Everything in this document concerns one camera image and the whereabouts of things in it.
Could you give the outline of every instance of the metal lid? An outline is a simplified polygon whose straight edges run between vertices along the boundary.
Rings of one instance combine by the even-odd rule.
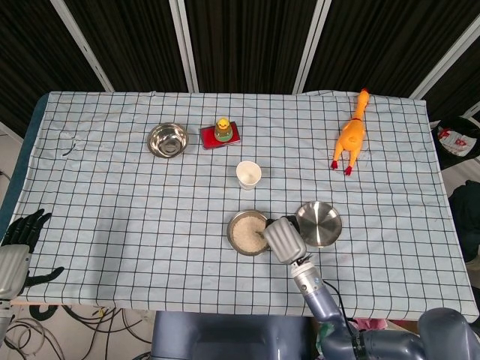
[[[297,210],[300,236],[305,243],[317,248],[333,244],[342,232],[342,220],[337,210],[326,202],[314,201]]]

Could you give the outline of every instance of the rice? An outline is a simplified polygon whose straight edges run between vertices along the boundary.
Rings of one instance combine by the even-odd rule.
[[[267,246],[262,234],[265,220],[254,216],[246,216],[238,220],[233,227],[232,241],[245,253],[256,253]]]

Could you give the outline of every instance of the yellow toy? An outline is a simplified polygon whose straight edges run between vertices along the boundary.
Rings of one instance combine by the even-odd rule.
[[[355,114],[353,115],[352,120],[343,127],[340,137],[337,140],[337,145],[335,146],[335,154],[333,156],[333,161],[331,162],[332,169],[338,168],[337,160],[343,150],[350,152],[350,162],[349,166],[345,169],[345,175],[350,175],[352,173],[353,165],[355,165],[355,161],[362,150],[363,138],[365,136],[365,126],[362,119],[369,97],[370,95],[366,88],[360,91],[360,94],[358,94]]]
[[[233,129],[228,118],[220,118],[215,125],[215,139],[225,143],[230,141],[233,136]]]

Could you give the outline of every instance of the wire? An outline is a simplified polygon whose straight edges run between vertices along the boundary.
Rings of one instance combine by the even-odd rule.
[[[133,360],[143,360],[143,359],[145,359],[145,360],[150,359],[150,352],[149,351],[144,352],[143,354],[140,354],[140,355],[133,358]]]
[[[94,324],[91,324],[90,322],[86,322],[80,318],[77,317],[77,315],[69,308],[69,307],[66,307],[64,306],[63,309],[65,310],[65,312],[70,315],[71,317],[73,317],[76,321],[78,321],[79,323],[82,323],[84,326],[86,326],[87,328],[91,329],[91,330],[95,330],[95,328],[91,327],[91,325],[94,325]],[[117,310],[113,315],[112,317],[115,317],[120,311],[122,311],[121,309],[120,310]],[[108,320],[101,320],[100,322],[101,323],[105,323],[106,321]],[[124,327],[124,328],[118,328],[116,330],[112,330],[112,331],[106,331],[106,330],[100,330],[98,329],[97,332],[100,333],[100,334],[108,334],[109,332],[110,333],[115,333],[115,332],[123,332],[124,330],[126,329],[130,329],[132,327],[134,327],[135,325],[137,324],[140,324],[142,322],[142,320],[139,320],[137,322],[134,322],[133,324],[129,325],[128,327]]]
[[[28,332],[28,337],[27,337],[27,340],[26,342],[23,344],[23,345],[20,345],[19,349],[23,349],[24,347],[27,346],[27,344],[29,343],[30,339],[32,338],[32,330],[30,328],[27,328],[27,332]]]
[[[87,359],[87,356],[90,355],[90,352],[92,351],[93,349],[93,344],[95,342],[95,338],[97,337],[97,332],[98,332],[98,328],[100,328],[100,325],[101,325],[101,322],[99,321],[98,324],[97,324],[97,327],[95,328],[94,332],[93,332],[93,336],[91,337],[91,341],[90,341],[90,347],[88,348],[88,351],[87,353],[85,354],[85,356],[82,357],[82,360],[85,360]]]
[[[130,329],[130,327],[129,327],[129,325],[128,325],[127,314],[125,313],[125,309],[122,309],[122,310],[121,310],[121,318],[123,319],[123,325],[125,326],[125,328],[127,329],[127,331],[130,332],[130,334],[131,334],[134,338],[136,338],[137,340],[142,341],[143,343],[146,343],[146,344],[151,344],[151,343],[152,343],[151,341],[142,339],[140,336],[138,336],[137,334],[135,334],[135,333]]]
[[[65,355],[63,353],[62,347],[60,346],[59,341],[57,340],[55,335],[48,328],[44,328],[37,320],[31,319],[29,317],[24,317],[24,318],[21,318],[21,319],[14,320],[13,323],[20,323],[20,324],[23,324],[23,325],[26,325],[26,326],[30,326],[37,333],[42,334],[42,332],[40,330],[38,330],[37,327],[32,326],[32,324],[29,324],[28,321],[32,321],[35,325],[37,325],[37,327],[43,329],[43,336],[45,337],[45,340],[48,341],[48,343],[52,347],[52,349],[55,352],[55,354],[57,355],[57,357],[60,360],[65,360]],[[55,348],[55,345],[53,345],[52,340],[50,340],[50,338],[47,335],[52,337],[53,341],[55,342],[55,345],[58,347],[58,351]]]
[[[8,181],[11,180],[10,176],[8,176],[7,174],[5,174],[3,170],[0,170],[0,176],[1,176],[1,175],[3,175],[5,178],[7,178]]]
[[[20,333],[20,336],[19,336],[19,339],[17,341],[17,346],[14,346],[13,345],[13,341],[11,339],[7,339],[5,337],[5,339],[14,347],[10,347],[11,349],[14,349],[14,350],[18,350],[22,356],[29,356],[29,355],[34,355],[36,354],[38,351],[40,351],[40,349],[42,348],[42,346],[44,345],[44,342],[45,340],[50,344],[50,346],[52,347],[53,351],[55,352],[55,354],[57,355],[57,357],[60,359],[60,360],[65,360],[65,355],[63,353],[63,350],[62,350],[62,347],[60,346],[59,342],[57,341],[55,335],[48,329],[48,328],[44,328],[37,320],[35,319],[31,319],[31,318],[28,318],[28,317],[25,317],[25,318],[21,318],[21,319],[17,319],[17,320],[14,320],[11,324],[14,324],[13,326],[9,327],[7,332],[17,328],[17,327],[24,327],[25,330],[23,330],[21,333]],[[23,345],[20,344],[21,340],[22,340],[22,337],[23,337],[23,334],[25,334],[28,330],[35,330],[38,334],[42,335],[42,340],[40,342],[40,346],[35,349],[35,351],[32,351],[32,352],[29,352],[29,353],[25,353],[22,349],[29,343],[30,341],[30,337],[28,338],[27,342],[24,343]],[[53,344],[52,340],[50,340],[50,337],[47,336],[49,335],[50,337],[52,337],[53,341],[55,342],[55,345],[58,347],[58,350],[56,349],[55,345]]]
[[[23,360],[27,360],[27,358],[25,357],[25,355],[23,355],[23,352],[22,350],[20,350],[18,347],[16,347],[15,345],[13,345],[7,338],[3,339],[4,343],[5,343],[5,346],[9,349],[12,349],[12,350],[15,350],[16,352],[19,353],[20,356],[22,356],[22,359]]]
[[[112,325],[113,325],[113,317],[112,316],[112,319],[110,320],[110,325],[108,327],[108,334],[106,335],[106,344],[105,344],[105,360],[108,359],[108,343],[110,341],[110,333],[112,332]]]
[[[337,290],[337,288],[335,286],[331,285],[327,280],[323,280],[323,282],[325,284],[327,284],[328,286],[330,286],[337,293],[338,301],[340,302],[340,306],[341,306],[341,309],[342,309],[343,318],[345,319],[346,329],[350,333],[350,336],[353,336],[352,329],[350,328],[350,324],[348,322],[347,314],[345,313],[345,307],[344,307],[344,302],[342,301],[342,295],[340,295],[340,292]]]
[[[73,317],[75,320],[80,321],[81,323],[87,323],[90,325],[97,325],[99,323],[100,319],[100,324],[101,323],[106,323],[110,321],[110,318],[107,315],[110,315],[113,313],[113,310],[107,310],[103,316],[100,317],[84,317],[80,316],[78,313],[73,311],[70,307],[67,305],[62,305],[63,309],[69,314],[71,317]]]

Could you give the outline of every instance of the black cable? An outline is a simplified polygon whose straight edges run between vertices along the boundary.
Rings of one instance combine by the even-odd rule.
[[[24,347],[26,347],[27,344],[29,343],[30,339],[32,338],[32,330],[30,328],[28,328],[27,334],[28,334],[27,340],[23,345],[20,344],[20,347],[19,347],[20,350],[23,349]]]
[[[108,343],[110,341],[110,333],[112,332],[112,325],[113,325],[113,316],[112,316],[112,319],[110,321],[110,325],[108,327],[108,334],[106,335],[106,344],[105,344],[105,360],[108,359]]]
[[[21,319],[18,319],[18,320],[15,320],[16,323],[19,323],[19,324],[23,324],[27,327],[29,327],[30,329],[34,329],[38,334],[42,334],[42,331],[38,330],[36,327],[32,326],[32,324],[30,324],[29,322],[24,322],[22,321]],[[60,356],[59,352],[57,351],[57,349],[55,348],[55,346],[53,345],[53,342],[50,340],[50,338],[47,336],[47,334],[43,334],[43,336],[45,337],[45,340],[47,340],[50,344],[50,346],[52,347],[53,351],[55,351],[55,354],[57,355],[57,357],[62,360],[62,357]]]
[[[34,319],[38,321],[45,321],[52,317],[58,308],[58,305],[48,305],[47,310],[40,312],[40,305],[30,305],[28,307],[28,312]]]
[[[80,322],[88,323],[90,325],[97,325],[98,319],[100,319],[100,323],[106,323],[110,321],[110,318],[107,317],[107,315],[110,315],[113,310],[107,310],[105,314],[102,317],[84,317],[70,309],[67,305],[62,305],[61,306],[67,314],[69,314],[71,317],[73,317],[75,320],[78,320]]]
[[[140,354],[136,357],[134,357],[132,360],[143,360],[143,359],[148,359],[150,356],[150,352],[147,351],[147,352],[144,352],[143,354]]]
[[[94,344],[94,342],[95,342],[95,338],[97,337],[97,332],[98,332],[98,328],[100,327],[100,324],[101,324],[101,322],[99,321],[99,322],[97,323],[97,327],[95,328],[95,330],[94,330],[94,332],[93,332],[93,336],[91,337],[90,347],[88,348],[88,351],[87,351],[87,353],[85,354],[85,356],[82,357],[82,360],[87,359],[87,356],[90,355],[90,352],[91,352],[92,349],[93,349],[93,344]]]
[[[122,309],[121,310],[121,319],[123,320],[123,325],[124,327],[127,329],[128,332],[130,332],[130,334],[136,338],[137,340],[139,341],[142,341],[143,343],[146,343],[146,344],[151,344],[152,342],[151,341],[148,341],[148,340],[144,340],[142,339],[140,336],[138,336],[137,334],[135,334],[127,325],[127,316],[125,315],[125,309]]]
[[[9,349],[12,349],[12,350],[15,350],[16,352],[18,352],[20,354],[20,356],[22,356],[22,359],[23,360],[27,360],[27,358],[25,357],[25,355],[23,355],[23,352],[20,351],[20,349],[18,347],[16,347],[15,345],[13,345],[10,341],[8,341],[6,338],[3,339],[5,345],[7,346],[7,348]]]
[[[7,174],[5,174],[3,171],[0,170],[0,176],[2,176],[2,175],[3,175],[5,178],[7,178],[8,181],[11,180],[10,176],[8,176]]]
[[[337,293],[338,301],[340,302],[340,306],[341,306],[341,309],[342,309],[343,318],[345,319],[346,329],[350,333],[350,336],[353,336],[352,329],[350,328],[350,324],[348,322],[347,314],[345,313],[344,302],[342,301],[342,296],[340,295],[340,292],[337,290],[337,288],[335,286],[331,285],[327,280],[323,280],[323,282],[325,284],[327,284],[328,286],[330,286]]]
[[[71,317],[73,317],[76,321],[78,321],[79,323],[82,323],[84,326],[86,326],[87,328],[89,328],[90,330],[95,330],[95,328],[92,328],[90,325],[93,325],[89,322],[85,322],[81,319],[78,319],[75,315],[75,313],[73,313],[73,311],[71,311],[71,309],[69,309],[68,307],[64,307],[64,310],[67,312],[68,315],[70,315]],[[121,310],[117,310],[113,315],[112,317],[115,317]],[[137,324],[140,324],[142,322],[142,320],[139,320],[137,322],[134,322],[132,325],[129,325],[127,327],[124,327],[124,328],[119,328],[119,329],[116,329],[116,330],[112,330],[110,331],[112,334],[115,333],[115,332],[123,332],[124,330],[126,329],[129,329],[129,328],[132,328],[134,327],[135,325]],[[105,331],[105,330],[100,330],[98,329],[97,330],[98,333],[100,334],[108,334],[109,332],[108,331]]]

